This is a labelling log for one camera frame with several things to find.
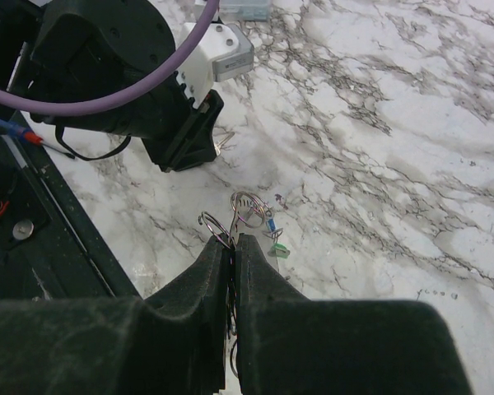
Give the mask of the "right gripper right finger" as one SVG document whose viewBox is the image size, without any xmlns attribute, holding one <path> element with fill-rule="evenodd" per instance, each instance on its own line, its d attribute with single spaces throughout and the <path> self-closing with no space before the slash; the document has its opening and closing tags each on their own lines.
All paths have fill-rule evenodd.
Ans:
<svg viewBox="0 0 494 395">
<path fill-rule="evenodd" d="M 245 394 L 469 394 L 444 319 L 414 300 L 310 300 L 252 235 L 235 252 Z"/>
</svg>

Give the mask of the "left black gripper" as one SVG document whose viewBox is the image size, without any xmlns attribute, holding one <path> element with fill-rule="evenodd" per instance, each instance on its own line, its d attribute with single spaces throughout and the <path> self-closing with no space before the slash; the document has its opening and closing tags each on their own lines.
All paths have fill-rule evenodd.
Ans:
<svg viewBox="0 0 494 395">
<path fill-rule="evenodd" d="M 164 173 L 189 170 L 217 158 L 212 132 L 224 102 L 211 90 L 198 108 L 193 104 L 193 98 L 175 93 L 169 104 L 161 106 L 161 121 L 152 129 L 155 135 L 142 139 L 149 158 Z"/>
</svg>

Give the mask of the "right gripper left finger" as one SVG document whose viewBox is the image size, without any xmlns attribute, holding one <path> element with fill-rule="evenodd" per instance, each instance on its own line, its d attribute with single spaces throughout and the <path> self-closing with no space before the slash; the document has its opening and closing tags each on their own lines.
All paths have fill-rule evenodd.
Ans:
<svg viewBox="0 0 494 395">
<path fill-rule="evenodd" d="M 0 300 L 0 394 L 215 394 L 225 348 L 216 238 L 147 299 Z"/>
</svg>

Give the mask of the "keyring bunch with keys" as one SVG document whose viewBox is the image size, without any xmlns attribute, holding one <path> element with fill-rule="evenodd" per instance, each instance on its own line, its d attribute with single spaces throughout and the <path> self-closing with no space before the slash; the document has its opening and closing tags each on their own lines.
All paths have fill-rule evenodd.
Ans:
<svg viewBox="0 0 494 395">
<path fill-rule="evenodd" d="M 234 376 L 238 376 L 239 373 L 235 362 L 238 333 L 234 252 L 239 243 L 240 234 L 249 231 L 252 235 L 262 238 L 263 255 L 275 270 L 279 269 L 278 260 L 280 258 L 288 258 L 290 250 L 279 242 L 283 228 L 275 224 L 273 209 L 259 195 L 246 191 L 236 191 L 231 194 L 230 205 L 233 216 L 229 226 L 223 225 L 207 211 L 201 212 L 198 216 L 198 223 L 206 226 L 230 254 L 230 257 L 226 259 L 229 267 L 226 297 L 228 311 L 227 336 L 234 341 L 229 353 L 231 372 Z"/>
</svg>

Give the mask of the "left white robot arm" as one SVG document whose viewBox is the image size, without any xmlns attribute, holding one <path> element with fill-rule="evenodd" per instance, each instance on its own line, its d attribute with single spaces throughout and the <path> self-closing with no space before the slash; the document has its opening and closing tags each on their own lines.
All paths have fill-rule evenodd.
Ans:
<svg viewBox="0 0 494 395">
<path fill-rule="evenodd" d="M 0 128 L 27 112 L 54 127 L 141 139 L 161 170 L 211 162 L 223 102 L 212 88 L 211 1 L 182 44 L 148 1 L 0 1 Z"/>
</svg>

